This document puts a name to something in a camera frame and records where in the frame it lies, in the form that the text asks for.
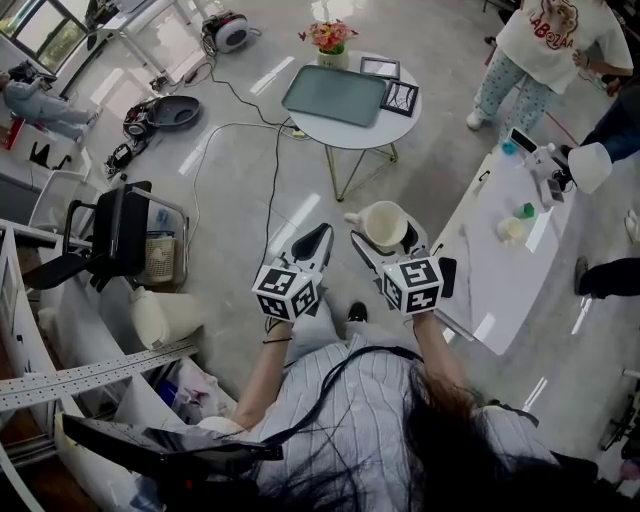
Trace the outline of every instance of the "flower vase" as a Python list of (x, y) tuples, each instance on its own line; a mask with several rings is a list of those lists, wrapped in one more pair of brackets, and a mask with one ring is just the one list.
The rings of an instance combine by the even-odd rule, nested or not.
[(342, 53), (323, 53), (318, 50), (318, 66), (326, 68), (348, 69), (349, 52), (345, 49)]

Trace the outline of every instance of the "cup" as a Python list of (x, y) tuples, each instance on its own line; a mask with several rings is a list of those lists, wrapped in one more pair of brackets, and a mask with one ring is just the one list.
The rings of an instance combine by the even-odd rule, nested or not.
[(508, 217), (498, 224), (498, 238), (502, 243), (515, 243), (524, 238), (525, 228), (522, 221), (516, 217)]
[(357, 214), (346, 213), (344, 220), (355, 224), (361, 233), (379, 247), (399, 244), (409, 227), (407, 214), (391, 201), (374, 203)]

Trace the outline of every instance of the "black chair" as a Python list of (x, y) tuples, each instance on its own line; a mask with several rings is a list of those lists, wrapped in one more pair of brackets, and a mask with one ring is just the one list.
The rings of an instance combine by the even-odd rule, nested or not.
[[(49, 290), (86, 270), (93, 274), (91, 284), (102, 291), (112, 277), (139, 275), (144, 270), (146, 260), (149, 201), (174, 209), (182, 216), (185, 280), (189, 219), (182, 208), (162, 201), (150, 192), (151, 183), (141, 181), (106, 192), (95, 205), (72, 201), (67, 211), (62, 255), (23, 274), (24, 284), (35, 290)], [(95, 212), (89, 254), (86, 249), (70, 250), (69, 247), (73, 215), (79, 208), (89, 208)]]

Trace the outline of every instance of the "white tile floor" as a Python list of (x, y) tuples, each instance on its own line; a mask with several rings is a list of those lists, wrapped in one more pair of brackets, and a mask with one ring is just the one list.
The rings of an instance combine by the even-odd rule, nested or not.
[[(494, 11), (482, 14), (481, 4), (479, 0), (225, 3), (246, 14), (263, 35), (252, 37), (241, 51), (221, 55), (216, 78), (230, 81), (243, 98), (258, 103), (271, 122), (286, 119), (280, 100), (297, 70), (314, 57), (314, 48), (297, 36), (314, 19), (344, 19), (360, 32), (351, 48), (401, 60), (421, 87), (422, 117), (397, 143), (400, 161), (344, 203), (333, 198), (321, 145), (288, 138), (280, 142), (269, 238), (278, 245), (283, 233), (300, 236), (320, 222), (334, 226), (336, 242), (325, 280), (338, 322), (344, 320), (352, 300), (362, 299), (373, 321), (399, 336), (408, 334), (401, 318), (377, 294), (372, 274), (352, 249), (343, 213), (376, 200), (393, 200), (435, 237), (495, 143), (496, 127), (472, 133), (464, 125), (490, 52), (482, 38), (497, 33), (501, 26)], [(153, 49), (174, 78), (201, 57), (195, 32), (201, 19), (192, 5), (187, 7), (194, 19), (191, 27), (181, 25), (169, 9), (140, 35), (142, 44)], [(209, 8), (215, 12), (217, 5)], [(152, 94), (148, 87), (152, 78), (153, 73), (141, 68), (116, 41), (78, 81), (79, 105), (93, 102), (105, 107), (87, 138), (97, 159), (104, 161), (123, 141), (124, 113)], [(240, 104), (226, 85), (209, 80), (178, 93), (202, 102), (202, 118), (188, 131), (158, 133), (130, 166), (129, 174), (132, 181), (151, 180), (155, 194), (180, 203), (193, 220), (192, 189), (202, 163), (195, 186), (200, 223), (185, 290), (206, 304), (210, 313), (200, 361), (237, 394), (248, 378), (262, 334), (263, 319), (250, 288), (265, 244), (276, 133), (232, 126), (217, 132), (207, 147), (212, 130), (230, 122), (259, 123), (257, 113)], [(609, 103), (591, 83), (576, 80), (552, 113), (580, 141)], [(532, 135), (540, 143), (570, 140), (549, 118)], [(338, 151), (336, 157), (338, 168), (344, 170), (357, 155)], [(380, 163), (379, 157), (367, 155), (363, 165), (373, 170)], [(580, 330), (571, 334), (580, 313), (580, 300), (571, 292), (575, 258), (586, 254), (594, 261), (608, 261), (632, 251), (622, 218), (637, 196), (640, 178), (635, 164), (629, 160), (618, 165), (596, 194), (578, 198), (544, 289), (503, 357), (459, 337), (452, 341), (478, 387), (513, 406), (522, 407), (541, 378), (546, 379), (548, 384), (531, 412), (541, 419), (545, 441), (568, 454), (596, 455), (609, 415), (630, 385), (619, 377), (620, 371), (623, 366), (640, 367), (640, 301), (636, 299), (611, 298), (594, 304)]]

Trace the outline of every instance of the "window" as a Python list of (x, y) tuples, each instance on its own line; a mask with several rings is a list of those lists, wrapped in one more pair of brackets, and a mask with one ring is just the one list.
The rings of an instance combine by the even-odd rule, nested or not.
[(86, 36), (80, 20), (87, 4), (88, 0), (16, 0), (4, 8), (0, 31), (55, 73)]

